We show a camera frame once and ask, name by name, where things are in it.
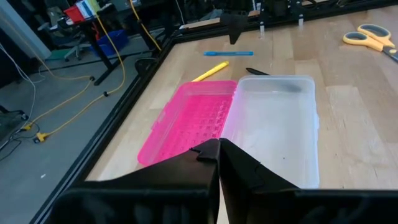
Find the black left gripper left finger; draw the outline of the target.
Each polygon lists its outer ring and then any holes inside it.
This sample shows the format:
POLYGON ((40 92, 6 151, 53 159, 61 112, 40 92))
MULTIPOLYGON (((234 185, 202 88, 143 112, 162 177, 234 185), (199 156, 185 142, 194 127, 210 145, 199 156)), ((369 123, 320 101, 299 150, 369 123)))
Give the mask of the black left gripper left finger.
POLYGON ((85 181, 55 201, 50 224, 216 224, 220 141, 116 179, 85 181))

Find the yellow highlighter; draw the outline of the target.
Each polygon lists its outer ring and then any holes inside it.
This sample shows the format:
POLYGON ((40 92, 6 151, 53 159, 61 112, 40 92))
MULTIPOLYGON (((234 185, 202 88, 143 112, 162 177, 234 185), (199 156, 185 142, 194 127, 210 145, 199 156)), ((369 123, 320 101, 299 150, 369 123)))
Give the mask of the yellow highlighter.
POLYGON ((214 75, 215 73, 219 72, 220 70, 224 69, 228 65, 229 65, 229 62, 224 61, 224 62, 218 64, 217 66, 213 67, 209 71, 205 72, 204 74, 200 75, 199 77, 196 77, 194 80, 192 80, 192 82, 200 82, 200 81, 214 75))

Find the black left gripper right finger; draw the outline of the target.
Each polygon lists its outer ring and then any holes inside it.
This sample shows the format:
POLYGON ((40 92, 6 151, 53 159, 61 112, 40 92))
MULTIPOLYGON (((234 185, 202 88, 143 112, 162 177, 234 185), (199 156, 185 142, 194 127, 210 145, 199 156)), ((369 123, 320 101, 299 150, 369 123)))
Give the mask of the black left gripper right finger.
POLYGON ((398 224, 398 190, 301 189, 231 141, 220 143, 230 224, 398 224))

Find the blue plastic bin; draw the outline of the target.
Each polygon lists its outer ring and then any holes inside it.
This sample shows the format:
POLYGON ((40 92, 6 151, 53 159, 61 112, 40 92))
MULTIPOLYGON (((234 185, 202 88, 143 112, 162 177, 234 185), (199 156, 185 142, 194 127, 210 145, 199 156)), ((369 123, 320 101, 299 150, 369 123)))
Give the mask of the blue plastic bin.
MULTIPOLYGON (((108 33, 108 35, 118 51, 127 46, 129 42, 125 30, 111 31, 108 33)), ((105 35, 97 40, 97 44, 100 46, 106 56, 112 56, 116 54, 111 42, 105 35)))

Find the blue white box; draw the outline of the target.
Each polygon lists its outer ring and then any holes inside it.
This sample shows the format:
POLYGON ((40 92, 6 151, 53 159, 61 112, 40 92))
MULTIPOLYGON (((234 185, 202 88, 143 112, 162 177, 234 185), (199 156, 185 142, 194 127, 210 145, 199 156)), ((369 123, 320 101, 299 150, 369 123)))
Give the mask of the blue white box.
POLYGON ((93 16, 93 12, 88 0, 79 0, 75 3, 76 7, 81 12, 84 19, 90 18, 93 16))

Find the black desk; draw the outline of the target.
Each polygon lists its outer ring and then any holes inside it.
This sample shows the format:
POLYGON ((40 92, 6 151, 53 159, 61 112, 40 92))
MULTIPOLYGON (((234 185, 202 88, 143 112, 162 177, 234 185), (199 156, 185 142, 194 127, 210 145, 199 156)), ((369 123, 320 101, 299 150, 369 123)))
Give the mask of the black desk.
POLYGON ((109 75, 110 73, 119 65, 121 64, 124 59, 126 58, 125 55, 119 55, 120 59, 116 62, 111 63, 111 61, 109 60, 109 58, 106 56, 106 54, 103 52, 102 48, 99 46, 99 44, 97 43, 97 40, 95 38, 94 32, 91 30, 91 24, 93 22, 98 21, 99 17, 98 16, 94 16, 86 21, 83 22, 79 22, 76 24, 65 24, 65 25, 59 25, 59 27, 62 28, 77 28, 80 31, 82 31, 82 33, 85 34, 85 37, 88 39, 88 42, 91 44, 91 46, 93 47, 93 49, 95 50, 97 56, 102 60, 102 62, 104 63, 104 65, 106 66, 107 70, 94 81, 94 85, 98 86, 100 85, 109 75))

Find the yellow handled scissors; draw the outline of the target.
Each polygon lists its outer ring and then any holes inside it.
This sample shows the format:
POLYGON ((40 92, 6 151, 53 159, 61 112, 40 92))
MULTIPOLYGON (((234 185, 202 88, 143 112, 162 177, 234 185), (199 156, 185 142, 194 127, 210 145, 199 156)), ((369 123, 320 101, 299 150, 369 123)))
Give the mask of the yellow handled scissors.
POLYGON ((375 24, 362 24, 357 31, 348 32, 343 42, 350 45, 361 45, 382 52, 398 63, 398 48, 391 42, 391 32, 375 24))

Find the grey office chair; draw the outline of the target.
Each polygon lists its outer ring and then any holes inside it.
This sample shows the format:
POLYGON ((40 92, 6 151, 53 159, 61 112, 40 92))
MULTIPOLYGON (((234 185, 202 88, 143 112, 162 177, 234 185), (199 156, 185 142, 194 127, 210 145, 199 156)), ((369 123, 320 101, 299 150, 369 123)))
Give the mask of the grey office chair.
POLYGON ((69 17, 59 7, 49 7, 46 13, 50 21, 41 25, 37 30, 48 34, 52 43, 59 49, 69 50, 64 56, 66 62, 70 60, 69 58, 73 54, 75 54, 77 60, 81 60, 80 50, 90 46, 85 42, 84 33, 79 28, 70 27, 67 22, 69 17))

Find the red box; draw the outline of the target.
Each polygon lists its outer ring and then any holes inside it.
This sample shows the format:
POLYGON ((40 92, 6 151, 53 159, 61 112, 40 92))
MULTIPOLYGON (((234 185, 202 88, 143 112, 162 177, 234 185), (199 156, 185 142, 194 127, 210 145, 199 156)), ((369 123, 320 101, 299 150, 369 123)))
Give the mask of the red box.
POLYGON ((85 18, 83 17, 82 13, 80 12, 79 8, 76 5, 69 7, 68 9, 64 10, 64 13, 72 20, 74 24, 83 22, 85 18))

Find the clear supply box pink lid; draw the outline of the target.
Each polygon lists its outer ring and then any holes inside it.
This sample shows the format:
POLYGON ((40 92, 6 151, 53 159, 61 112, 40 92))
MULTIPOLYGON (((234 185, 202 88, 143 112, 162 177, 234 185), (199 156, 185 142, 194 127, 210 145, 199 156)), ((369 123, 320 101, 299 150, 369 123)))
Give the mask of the clear supply box pink lid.
POLYGON ((149 166, 226 138, 294 185, 317 188, 319 117, 308 76, 189 82, 165 105, 138 154, 149 166))

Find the black aluminium table frame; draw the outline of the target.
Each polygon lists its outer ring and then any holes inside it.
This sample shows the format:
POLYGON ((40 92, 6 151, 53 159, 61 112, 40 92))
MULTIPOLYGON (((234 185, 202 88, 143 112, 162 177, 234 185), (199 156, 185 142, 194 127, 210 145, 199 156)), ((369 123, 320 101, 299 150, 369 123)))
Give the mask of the black aluminium table frame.
POLYGON ((47 224, 55 198, 79 180, 112 179, 140 168, 137 154, 175 90, 218 63, 206 50, 252 50, 231 57, 217 79, 238 80, 249 67, 272 74, 310 75, 320 118, 318 150, 323 188, 398 186, 398 63, 382 53, 346 45, 362 23, 388 28, 398 43, 398 0, 345 2, 304 22, 280 21, 260 32, 258 12, 235 44, 217 19, 185 25, 94 133, 29 224, 47 224))

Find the blue pen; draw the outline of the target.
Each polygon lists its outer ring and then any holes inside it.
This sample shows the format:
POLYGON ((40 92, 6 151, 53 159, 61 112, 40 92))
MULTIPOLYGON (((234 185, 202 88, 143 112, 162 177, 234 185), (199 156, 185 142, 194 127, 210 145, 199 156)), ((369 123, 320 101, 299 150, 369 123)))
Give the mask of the blue pen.
POLYGON ((215 52, 207 51, 203 53, 204 56, 253 56, 253 51, 237 51, 237 52, 215 52))

